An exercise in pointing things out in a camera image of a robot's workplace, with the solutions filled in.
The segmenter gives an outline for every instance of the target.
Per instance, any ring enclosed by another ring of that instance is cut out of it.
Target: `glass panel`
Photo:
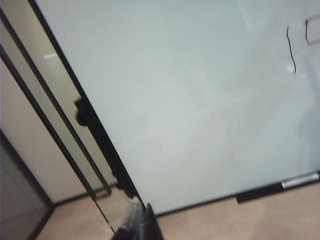
[[[80,126],[76,121],[75,114],[77,108],[74,102],[80,98],[80,95],[30,5],[27,1],[23,0],[3,0],[1,4],[8,20],[107,183],[109,185],[115,184],[117,181],[112,176],[111,169],[88,128]],[[64,142],[74,142],[70,139],[70,136],[64,139]],[[75,143],[73,143],[73,148],[76,148],[78,151],[78,153],[73,151],[74,154],[72,155],[75,159],[83,159],[84,156],[79,152],[79,148],[75,146]],[[101,186],[95,183],[93,187],[99,189]]]
[[[1,239],[25,240],[49,208],[18,167],[16,156],[1,141]]]
[[[75,140],[71,136],[62,119],[59,117],[54,106],[51,104],[49,98],[46,96],[41,85],[38,83],[36,77],[32,73],[28,64],[21,55],[19,49],[17,48],[8,31],[3,25],[1,25],[1,44],[9,58],[13,62],[14,66],[18,70],[19,74],[23,78],[24,82],[37,100],[38,104],[44,111],[45,115],[64,142],[73,159],[76,161],[82,173],[87,178],[87,181],[89,182],[91,188],[101,189],[103,187],[101,182],[97,178],[95,172],[89,165],[85,156],[79,149]]]

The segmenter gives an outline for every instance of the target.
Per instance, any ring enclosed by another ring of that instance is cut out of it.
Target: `black metal frame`
[[[81,87],[76,74],[74,73],[71,65],[69,64],[65,54],[63,53],[58,41],[56,40],[53,32],[51,31],[45,17],[43,16],[40,8],[38,7],[35,0],[28,0],[33,12],[35,13],[38,21],[40,22],[43,30],[45,31],[49,41],[51,42],[53,48],[56,51],[56,54],[60,58],[65,70],[67,71],[71,81],[73,82],[75,88],[79,92],[81,96],[80,102],[77,101],[76,106],[81,109],[85,109],[85,112],[80,110],[80,114],[82,117],[86,118],[86,124],[98,144],[102,154],[104,155],[107,163],[109,164],[112,174],[118,181],[118,187],[123,189],[128,197],[132,198],[133,196],[138,197],[140,200],[140,195],[133,184],[124,164],[122,163],[113,143],[111,142],[106,130],[104,129],[102,123],[100,122],[94,108],[92,107],[85,91]]]
[[[48,212],[45,216],[41,219],[41,221],[38,223],[37,227],[33,230],[31,235],[28,237],[28,240],[35,240],[37,236],[40,234],[43,227],[46,225],[47,221],[49,220],[50,216],[54,212],[56,206],[53,204],[51,199],[48,197],[47,193],[44,191],[44,189],[41,187],[35,176],[31,173],[27,165],[24,163],[24,161],[21,159],[15,148],[12,146],[12,144],[9,142],[5,134],[0,129],[0,141],[1,145],[4,145],[7,147],[7,149],[11,152],[11,154],[14,156],[13,161],[15,165],[19,168],[21,173],[27,178],[30,185],[34,189],[34,191],[38,194],[38,196],[42,199],[42,201],[46,204],[48,207]]]

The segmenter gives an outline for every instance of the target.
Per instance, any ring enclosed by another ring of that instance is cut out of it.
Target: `black object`
[[[311,21],[314,21],[314,20],[320,20],[320,14],[310,16],[305,20],[305,41],[309,46],[315,45],[315,44],[320,44],[320,38],[314,39],[311,41],[308,39],[308,23],[310,23]]]
[[[126,228],[127,225],[131,225],[131,222],[125,223],[124,227],[116,231],[112,240],[164,240],[157,218],[149,203],[144,209],[142,219],[138,214],[129,220],[135,222],[134,228]]]
[[[122,163],[95,110],[89,103],[89,100],[80,98],[74,104],[78,109],[78,112],[76,114],[78,123],[82,126],[87,126],[90,130],[95,142],[99,146],[104,158],[109,164],[112,170],[112,174],[117,179],[119,188],[123,189],[129,198],[133,198],[134,196],[136,196],[142,203],[142,200],[134,183],[132,182],[124,164]]]

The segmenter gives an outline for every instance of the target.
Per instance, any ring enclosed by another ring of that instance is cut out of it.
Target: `floor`
[[[320,183],[237,204],[235,198],[158,218],[166,240],[318,240]],[[109,240],[113,232],[86,197],[58,207],[37,240]]]

